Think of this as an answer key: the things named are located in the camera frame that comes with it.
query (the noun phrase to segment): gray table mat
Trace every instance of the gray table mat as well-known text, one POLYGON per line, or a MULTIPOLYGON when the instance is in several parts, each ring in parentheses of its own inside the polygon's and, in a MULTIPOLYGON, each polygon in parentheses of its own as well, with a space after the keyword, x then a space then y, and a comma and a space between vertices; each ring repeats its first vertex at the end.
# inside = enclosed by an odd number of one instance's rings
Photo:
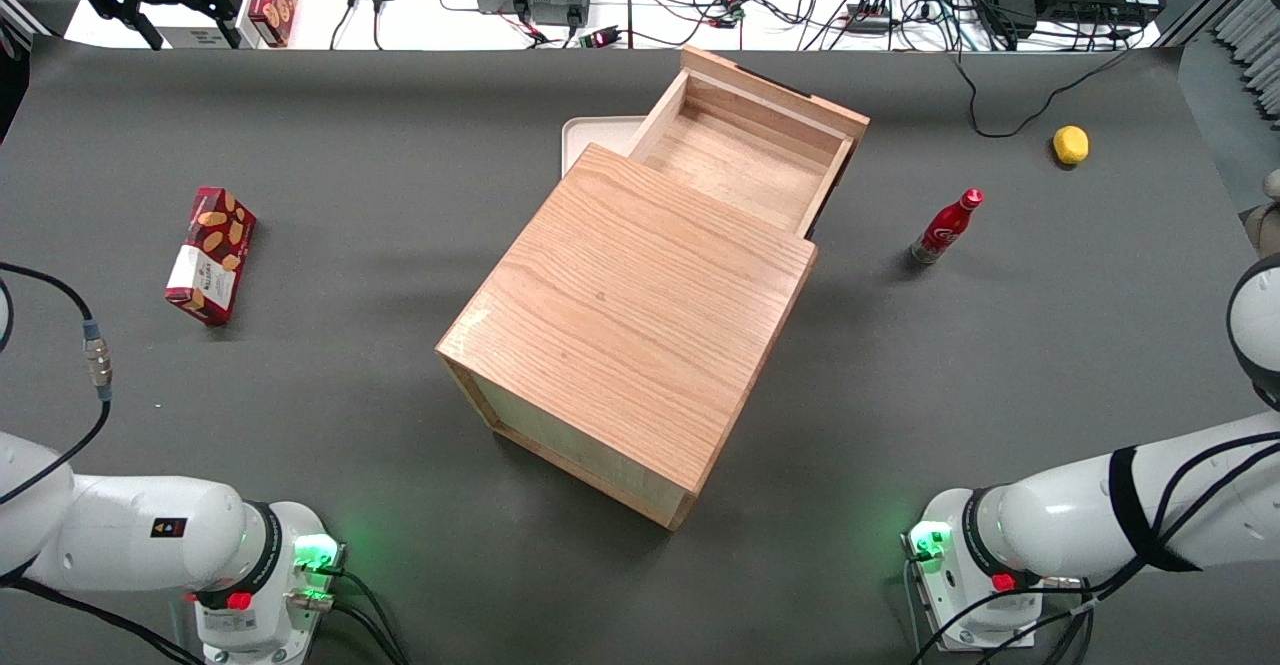
MULTIPOLYGON (((315 506, 415 662, 905 664, 896 536, 928 497, 1262 407, 1224 327, 1249 247, 1175 52, 1134 52, 1002 141, 965 127, 947 56, 742 54, 873 123, 675 536, 492 436, 431 354, 557 182, 561 124, 645 113, 675 52, 46 42, 36 58, 0 147, 0 252, 79 288, 111 343, 115 413, 76 468, 315 506), (1093 142, 1074 171, 1046 150, 1066 123, 1093 142), (229 187, 261 219, 219 331, 161 295, 197 185, 229 187), (968 187, 987 193, 970 231, 904 272, 904 247, 968 187)), ((1106 58, 964 63, 996 129, 1106 58)), ((37 283, 10 286, 0 427, 64 448, 96 413, 76 313, 37 283)), ((1276 574, 1134 579, 1100 610, 1089 662, 1268 661, 1276 574)), ((87 597, 172 633, 163 596, 87 597)), ((311 662, 378 657, 334 616, 311 662)), ((159 657, 5 592, 0 661, 159 657)))

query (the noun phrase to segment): green light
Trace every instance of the green light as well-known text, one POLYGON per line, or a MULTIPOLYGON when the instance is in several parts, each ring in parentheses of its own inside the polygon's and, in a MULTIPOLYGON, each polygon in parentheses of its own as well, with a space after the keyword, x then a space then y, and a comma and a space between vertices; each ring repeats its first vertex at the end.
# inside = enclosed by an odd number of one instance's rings
POLYGON ((338 541, 325 533, 302 536, 293 542, 293 565, 298 568, 328 568, 338 559, 338 541))
POLYGON ((915 544, 915 555, 920 560, 933 560, 942 556, 951 540, 951 526, 925 520, 911 528, 909 538, 915 544))

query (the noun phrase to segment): red bottle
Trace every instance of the red bottle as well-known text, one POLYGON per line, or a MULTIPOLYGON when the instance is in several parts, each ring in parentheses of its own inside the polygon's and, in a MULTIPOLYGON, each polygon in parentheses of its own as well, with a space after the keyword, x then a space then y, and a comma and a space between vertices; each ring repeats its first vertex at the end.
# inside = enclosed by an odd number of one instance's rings
POLYGON ((911 254, 924 265, 936 263, 943 251, 951 247, 965 228, 969 228, 969 215, 982 205, 982 191, 973 188, 960 196, 960 201, 947 205, 941 214, 933 216, 933 223, 924 228, 924 235, 913 242, 911 254))

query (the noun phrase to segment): open drawer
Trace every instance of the open drawer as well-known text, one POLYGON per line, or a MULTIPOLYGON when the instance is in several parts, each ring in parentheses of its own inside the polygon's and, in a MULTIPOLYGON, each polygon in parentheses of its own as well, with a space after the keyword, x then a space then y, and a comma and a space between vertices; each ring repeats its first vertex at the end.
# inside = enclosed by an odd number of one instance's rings
POLYGON ((680 65, 625 155, 809 237, 869 119, 696 47, 680 65))

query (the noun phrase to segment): wooden box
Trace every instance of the wooden box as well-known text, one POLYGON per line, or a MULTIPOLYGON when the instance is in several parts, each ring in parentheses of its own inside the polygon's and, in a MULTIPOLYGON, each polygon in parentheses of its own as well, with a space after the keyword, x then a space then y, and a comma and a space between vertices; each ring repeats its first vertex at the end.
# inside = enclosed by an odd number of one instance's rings
POLYGON ((704 69, 681 70, 631 159, 589 146, 436 347, 494 431, 669 529, 813 266, 797 233, 867 124, 690 59, 704 69))
POLYGON ((809 237, 868 119, 695 47, 680 64, 623 155, 809 237))

